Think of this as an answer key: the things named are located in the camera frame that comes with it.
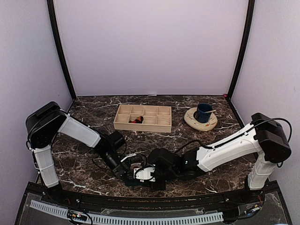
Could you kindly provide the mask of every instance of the wooden box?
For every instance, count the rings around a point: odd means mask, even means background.
[[[143,116],[142,123],[129,123]],[[172,110],[169,106],[120,105],[113,121],[116,130],[133,130],[170,133]]]

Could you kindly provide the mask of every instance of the beige plate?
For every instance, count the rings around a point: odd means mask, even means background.
[[[184,120],[192,128],[195,128],[196,130],[200,130],[200,131],[211,131],[217,125],[218,120],[214,113],[211,113],[210,120],[207,123],[199,123],[194,118],[194,113],[196,111],[197,111],[197,108],[191,108],[184,115]]]

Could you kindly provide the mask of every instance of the white wall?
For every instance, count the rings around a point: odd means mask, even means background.
[[[14,224],[36,171],[25,147],[25,120],[56,101],[71,104],[45,0],[0,1],[0,224]]]
[[[247,0],[55,3],[77,95],[227,92]]]
[[[261,112],[293,126],[292,156],[272,179],[278,180],[294,224],[300,222],[300,4],[257,0],[249,43],[233,103],[244,122]],[[289,129],[284,122],[286,135]]]

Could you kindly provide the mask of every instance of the cup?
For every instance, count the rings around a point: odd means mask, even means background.
[[[206,103],[200,103],[197,107],[197,111],[194,113],[194,118],[199,123],[207,123],[210,120],[212,107]]]

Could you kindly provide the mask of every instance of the marble tabletop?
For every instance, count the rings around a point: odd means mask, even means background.
[[[197,131],[183,119],[185,112],[197,107],[199,103],[208,103],[216,109],[218,124],[212,131]],[[120,104],[172,107],[172,132],[169,134],[120,131],[127,141],[127,153],[140,152],[148,155],[157,147],[175,151],[192,139],[200,139],[204,144],[210,144],[240,129],[222,96],[78,97],[69,113],[92,128],[110,134],[114,131],[113,120]],[[191,144],[190,149],[196,146],[196,143]],[[65,190],[120,197],[180,197],[241,189],[255,162],[254,155],[250,154],[225,163],[195,180],[174,180],[167,183],[165,191],[154,191],[148,187],[125,186],[114,177],[100,158],[95,161],[101,169],[92,163],[91,159],[97,157],[93,149],[66,135],[59,134],[56,137],[52,155],[56,172]]]

